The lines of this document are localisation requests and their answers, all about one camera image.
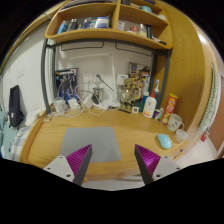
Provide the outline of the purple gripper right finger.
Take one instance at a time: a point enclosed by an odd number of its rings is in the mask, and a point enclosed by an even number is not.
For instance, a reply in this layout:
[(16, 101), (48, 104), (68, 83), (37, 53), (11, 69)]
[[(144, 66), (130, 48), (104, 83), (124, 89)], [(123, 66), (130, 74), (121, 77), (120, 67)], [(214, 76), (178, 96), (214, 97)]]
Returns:
[(144, 184), (148, 185), (152, 183), (153, 173), (161, 157), (140, 145), (135, 145), (134, 155), (137, 160)]

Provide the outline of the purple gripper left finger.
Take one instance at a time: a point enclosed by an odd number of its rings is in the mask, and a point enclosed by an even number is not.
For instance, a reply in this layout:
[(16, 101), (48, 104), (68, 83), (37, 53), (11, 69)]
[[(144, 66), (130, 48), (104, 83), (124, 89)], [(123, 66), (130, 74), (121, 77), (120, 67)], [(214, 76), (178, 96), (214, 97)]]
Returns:
[(73, 171), (73, 183), (81, 186), (92, 157), (92, 145), (87, 145), (69, 154), (66, 159)]

